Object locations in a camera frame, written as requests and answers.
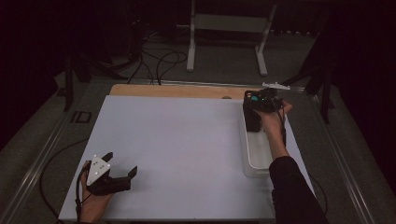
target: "person's right hand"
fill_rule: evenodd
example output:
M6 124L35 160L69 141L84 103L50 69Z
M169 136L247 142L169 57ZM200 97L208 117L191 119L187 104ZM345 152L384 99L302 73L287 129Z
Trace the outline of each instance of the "person's right hand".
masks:
M279 109L279 113L283 119L283 115L289 113L292 110L293 106L285 100L282 102L282 105L283 108ZM279 118L279 115L276 112L265 113L258 110L255 111L262 118L262 127L267 134L281 133L283 124Z

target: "white tabletop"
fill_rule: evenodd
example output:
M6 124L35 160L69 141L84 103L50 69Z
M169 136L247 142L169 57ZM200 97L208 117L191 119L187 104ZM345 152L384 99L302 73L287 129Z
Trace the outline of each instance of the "white tabletop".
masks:
M244 175L242 100L107 96L59 219L75 220L75 185L84 161L114 152L110 176L138 167L104 219L274 218L269 176ZM288 122L287 148L312 188Z

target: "black cable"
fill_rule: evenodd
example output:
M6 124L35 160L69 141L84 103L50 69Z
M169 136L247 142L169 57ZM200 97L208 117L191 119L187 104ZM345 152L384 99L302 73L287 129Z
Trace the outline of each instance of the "black cable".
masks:
M69 145L69 146L67 146L67 147L64 147L64 148L62 148L61 150L59 150L58 152L56 152L54 155L52 155L52 156L49 158L49 160L47 161L47 163L46 163L46 165L44 166L43 170L41 171L40 178L39 178L39 181L38 181L38 186L39 186L41 198L43 199L44 203L46 204L46 206L48 207L48 209L51 211L51 213L52 213L52 214L55 216L55 218L57 219L57 223L60 222L60 223L63 223L63 224L64 224L63 221L61 221L61 220L58 219L58 216L59 216L58 213L55 211L55 209L52 207L52 205L50 205L49 201L47 200L47 198L46 198L46 196L45 196L45 194L44 194L44 190L43 190L43 178L44 178L43 176L44 176L44 173L45 173L45 171L47 170L47 167L49 166L50 162L51 162L55 157L57 157L61 152L63 152L63 151L65 151L65 150L69 149L70 147L74 147L74 146L76 146L76 145L78 145L78 144L80 144L80 143L83 143L83 142L85 142L85 141L87 141L87 140L88 140L88 138L83 139L83 140L80 140L80 141L78 141L78 142L76 142L76 143L73 143L73 144L71 144L71 145Z
M79 175L77 177L77 181L76 181L76 212L77 212L77 223L79 223L80 219L81 219L81 210L82 210L82 201L79 199L79 182L81 180L82 175L88 171L91 167L91 162L88 163L86 166L84 166L81 171L79 172Z
M140 67L142 66L142 63L143 63L143 55L142 55L142 53L140 53L139 56L140 56L139 57L140 63L137 66L137 68L134 70L134 72L131 74L131 76L128 78L128 81L126 82L126 84L130 84L131 83L132 78L134 78L134 76L137 74L137 72L139 71Z
M268 96L267 92L265 93L265 96L270 99L272 105L274 106L274 109L275 109L277 115L279 116L280 122L282 123L282 130L281 130L282 140L283 140L283 144L286 146L285 108L282 106L282 110L283 110L283 118L282 118L282 116L280 115L279 110L277 109L276 104L273 101L273 99L270 96Z
M172 40L170 37L165 37L165 36L163 36L162 38L158 38L158 39L153 39L152 38L153 36L159 35L159 34L160 34L160 32L155 32L155 33L149 35L148 37L144 38L144 40L148 41L148 42L153 42L153 43L165 43L167 41L171 41Z
M149 84L154 84L154 75L152 75L151 71L149 70L149 66L146 63L143 63L143 65L145 65L148 70L148 78L150 79Z
M321 190L322 193L323 193L324 202L325 202L324 215L327 216L327 209L328 209L327 195L326 195L326 193L324 192L323 187L319 184L319 182L318 182L311 174L308 174L308 175L309 175L309 177L311 177L311 178L318 184L320 190Z
M142 47L141 52L147 54L148 56L150 56L150 57L152 57L152 58L155 58L155 59L159 60L158 63L157 63L157 67L156 67L156 78L157 78L157 81L158 81L158 84L159 84L159 85L162 85L161 79L163 78L163 76L164 76L169 70L171 70L172 68L174 68L178 63L184 63L184 62L187 61L187 59L188 59L188 56L187 56L186 53L180 52L180 51L176 51L176 50L173 50L173 49L159 49L159 50L172 50L171 52L165 53L161 58L159 58L159 57L157 57L157 56L155 56L155 55L153 55L153 54L151 54L151 53L146 52L144 49L145 49L145 48ZM166 57L168 57L169 55L172 55L172 54L176 54L176 55L177 55L177 60L175 60L174 62L170 62L170 61L165 60ZM180 54L184 56L184 58L183 58L182 60L180 60ZM169 68L167 68L164 72L162 72L162 73L160 74L160 64L161 64L161 63L170 63L170 64L172 64L172 65L171 65Z
M156 76L157 76L157 81L158 81L158 85L162 85L162 83L161 83L161 78L163 77L163 75L166 73L166 72L168 72L170 69L172 69L173 67L175 67L176 66L176 64L177 63L173 63L173 65L170 67L170 68L168 68L168 69L166 69L166 71L165 72L163 72L161 75L159 75L159 70L160 70L160 64L161 64L161 62L164 62L164 58L166 58L168 55L171 55L171 54L174 54L174 52L169 52L169 53L166 53L166 54L164 54L162 57L161 57L161 59L160 59L160 61L157 63L157 68L156 68Z
M81 203L84 203L85 201L87 201L91 196L92 196L92 194L90 193L90 195L88 195L84 200L82 200Z

